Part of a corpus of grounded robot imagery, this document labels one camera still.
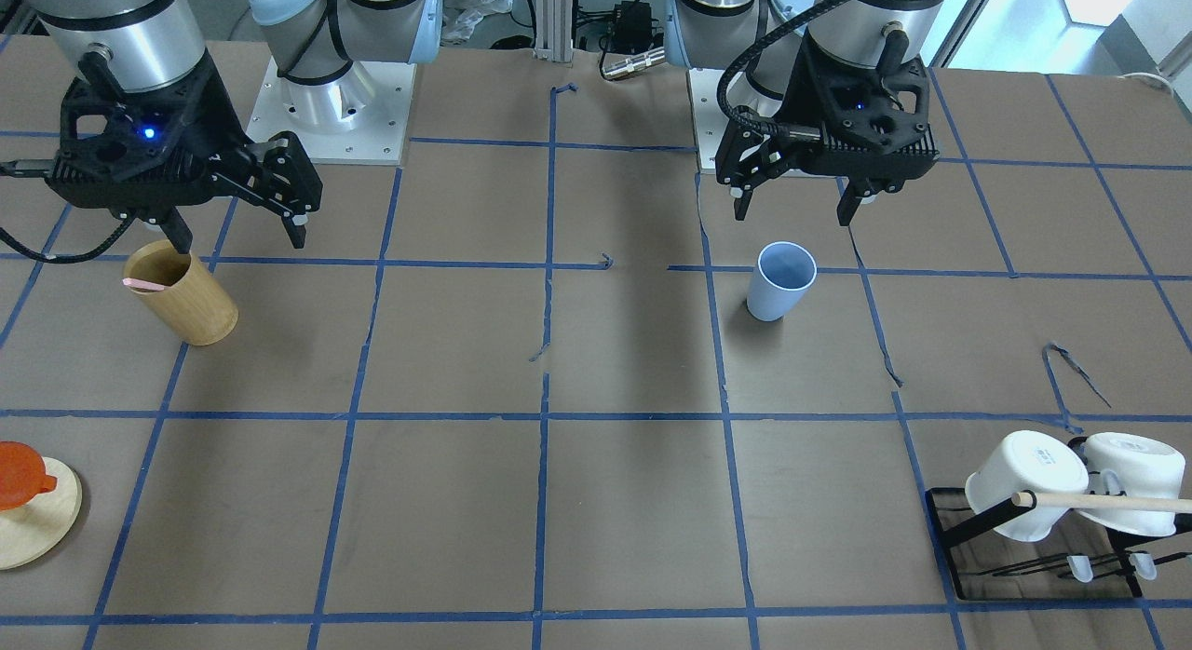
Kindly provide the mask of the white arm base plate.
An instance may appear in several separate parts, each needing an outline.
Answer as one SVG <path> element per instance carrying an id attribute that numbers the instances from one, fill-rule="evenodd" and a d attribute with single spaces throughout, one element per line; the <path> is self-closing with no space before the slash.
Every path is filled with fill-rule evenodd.
<path id="1" fill-rule="evenodd" d="M 356 61 L 344 78 L 304 86 L 265 69 L 244 128 L 255 143 L 290 131 L 316 165 L 399 166 L 417 64 Z"/>

